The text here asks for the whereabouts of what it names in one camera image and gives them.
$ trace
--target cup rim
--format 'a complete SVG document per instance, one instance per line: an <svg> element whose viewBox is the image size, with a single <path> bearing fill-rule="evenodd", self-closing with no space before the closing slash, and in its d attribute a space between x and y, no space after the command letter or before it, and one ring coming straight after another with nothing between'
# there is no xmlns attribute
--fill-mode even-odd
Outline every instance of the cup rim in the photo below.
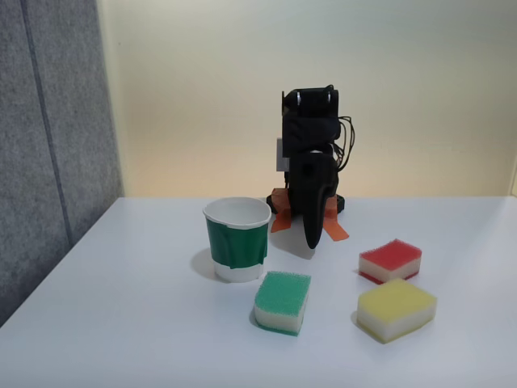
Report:
<svg viewBox="0 0 517 388"><path fill-rule="evenodd" d="M208 207L210 205L213 205L220 201L231 201L231 200L248 200L249 202L255 202L255 203L259 202L262 206L265 206L265 209L267 209L267 217L261 221L242 224L242 223L223 221L208 213ZM203 214L208 220L210 220L212 222L215 222L217 224L226 225L232 229L241 229L241 230L259 228L260 226L266 225L271 220L271 208L269 207L269 205L266 202L264 202L263 200L260 200L259 198L253 198L250 196L229 196L226 198L219 198L218 200L214 200L214 201L210 202L208 205L206 205L203 208Z"/></svg>

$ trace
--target green label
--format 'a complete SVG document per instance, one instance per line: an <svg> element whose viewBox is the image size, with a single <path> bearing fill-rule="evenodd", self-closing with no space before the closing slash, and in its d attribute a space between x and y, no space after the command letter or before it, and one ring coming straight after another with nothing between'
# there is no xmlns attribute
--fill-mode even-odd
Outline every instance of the green label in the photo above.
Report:
<svg viewBox="0 0 517 388"><path fill-rule="evenodd" d="M263 264L267 255L267 227L240 230L207 220L212 258L230 268Z"/></svg>

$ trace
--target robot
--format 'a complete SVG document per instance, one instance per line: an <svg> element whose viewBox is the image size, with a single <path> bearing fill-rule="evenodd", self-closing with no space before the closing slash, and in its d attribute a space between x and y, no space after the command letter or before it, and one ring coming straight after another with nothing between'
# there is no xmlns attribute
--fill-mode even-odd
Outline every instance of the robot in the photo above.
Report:
<svg viewBox="0 0 517 388"><path fill-rule="evenodd" d="M301 215L305 239L311 249L322 235L326 201L336 195L338 173L348 164L355 143L349 116L338 115L339 93L332 85L282 92L281 153L287 159L285 188L292 216ZM347 147L347 122L350 141ZM343 147L336 144L343 129ZM267 198L273 213L271 196ZM338 196L338 212L344 209Z"/></svg>

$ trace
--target cable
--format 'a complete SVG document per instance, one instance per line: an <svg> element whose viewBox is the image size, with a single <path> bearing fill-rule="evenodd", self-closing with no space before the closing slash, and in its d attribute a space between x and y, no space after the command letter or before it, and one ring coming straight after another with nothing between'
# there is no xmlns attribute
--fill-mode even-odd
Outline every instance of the cable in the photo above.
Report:
<svg viewBox="0 0 517 388"><path fill-rule="evenodd" d="M343 127L343 148L340 148L338 145L336 146L339 152L336 152L338 155L338 171L342 171L348 164L348 159L350 158L350 153L352 152L352 149L354 148L355 144L355 130L354 125L352 124L352 118L350 116L340 116L338 117L339 123ZM347 148L347 127L343 123L343 121L346 121L348 124L350 124L350 142L348 144L348 152L347 157L344 158L345 149Z"/></svg>

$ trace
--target red sponge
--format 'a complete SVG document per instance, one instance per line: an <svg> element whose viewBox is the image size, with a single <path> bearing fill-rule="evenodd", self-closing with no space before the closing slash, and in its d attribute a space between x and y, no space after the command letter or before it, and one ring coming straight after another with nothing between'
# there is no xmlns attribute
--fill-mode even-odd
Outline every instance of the red sponge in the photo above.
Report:
<svg viewBox="0 0 517 388"><path fill-rule="evenodd" d="M422 251L417 247L393 240L386 245L359 255L359 274L377 283L409 279L420 270Z"/></svg>

